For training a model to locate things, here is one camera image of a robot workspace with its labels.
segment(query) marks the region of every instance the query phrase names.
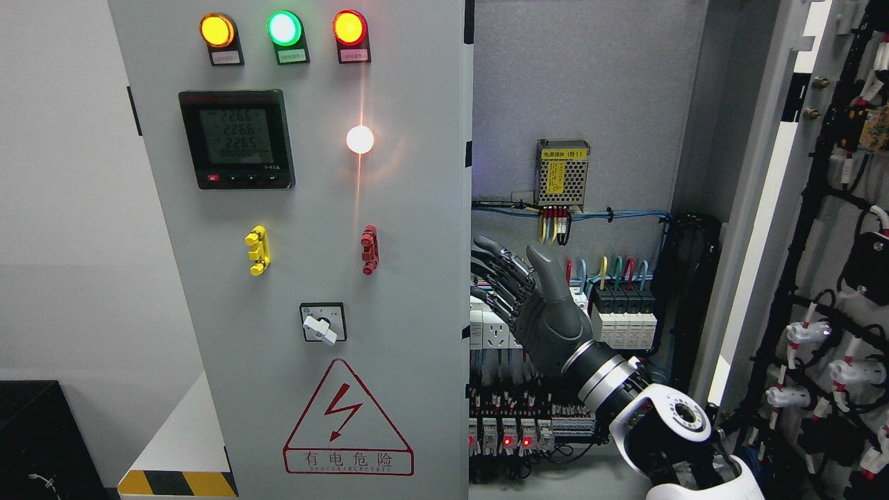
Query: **gray wall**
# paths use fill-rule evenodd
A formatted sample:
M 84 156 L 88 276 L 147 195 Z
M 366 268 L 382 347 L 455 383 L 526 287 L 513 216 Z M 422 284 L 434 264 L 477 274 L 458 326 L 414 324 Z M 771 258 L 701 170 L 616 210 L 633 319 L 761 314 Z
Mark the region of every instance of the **gray wall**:
M 705 0 L 478 0 L 473 196 L 534 188 L 535 144 L 592 147 L 585 209 L 669 210 Z M 578 222 L 564 256 L 656 256 L 656 219 Z M 533 219 L 473 214 L 473 232 L 524 248 Z
M 201 360 L 108 6 L 0 11 L 0 379 L 60 380 L 116 486 Z

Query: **white indicator light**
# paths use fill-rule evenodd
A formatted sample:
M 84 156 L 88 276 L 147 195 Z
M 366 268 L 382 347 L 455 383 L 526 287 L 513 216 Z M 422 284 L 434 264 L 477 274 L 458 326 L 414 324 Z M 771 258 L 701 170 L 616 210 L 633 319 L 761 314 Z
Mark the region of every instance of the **white indicator light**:
M 346 134 L 346 145 L 353 153 L 363 155 L 373 148 L 373 132 L 364 125 L 354 126 Z

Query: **black robot finger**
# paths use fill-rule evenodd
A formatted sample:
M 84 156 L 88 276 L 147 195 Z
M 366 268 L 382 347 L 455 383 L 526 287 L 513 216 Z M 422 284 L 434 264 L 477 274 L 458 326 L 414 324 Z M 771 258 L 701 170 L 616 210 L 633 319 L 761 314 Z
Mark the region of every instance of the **black robot finger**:
M 510 307 L 509 304 L 505 303 L 497 295 L 489 294 L 478 286 L 470 286 L 469 294 L 487 304 L 494 314 L 500 317 L 500 319 L 512 328 L 512 307 Z

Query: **warning sign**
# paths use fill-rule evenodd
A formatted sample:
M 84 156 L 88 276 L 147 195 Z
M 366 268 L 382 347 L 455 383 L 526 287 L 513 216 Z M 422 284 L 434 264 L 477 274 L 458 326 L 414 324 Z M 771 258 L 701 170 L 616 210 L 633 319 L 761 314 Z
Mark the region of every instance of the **warning sign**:
M 413 450 L 344 359 L 331 361 L 284 445 L 290 474 L 413 475 Z

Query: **yellow handle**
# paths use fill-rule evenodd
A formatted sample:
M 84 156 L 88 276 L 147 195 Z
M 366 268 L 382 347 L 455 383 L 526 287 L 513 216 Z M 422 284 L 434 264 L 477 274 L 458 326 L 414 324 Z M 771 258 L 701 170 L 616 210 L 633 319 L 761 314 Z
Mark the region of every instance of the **yellow handle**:
M 266 271 L 268 265 L 272 262 L 271 255 L 268 252 L 268 238 L 266 238 L 265 226 L 254 227 L 244 237 L 244 243 L 250 247 L 247 250 L 247 258 L 253 261 L 253 266 L 250 267 L 250 274 L 259 276 Z

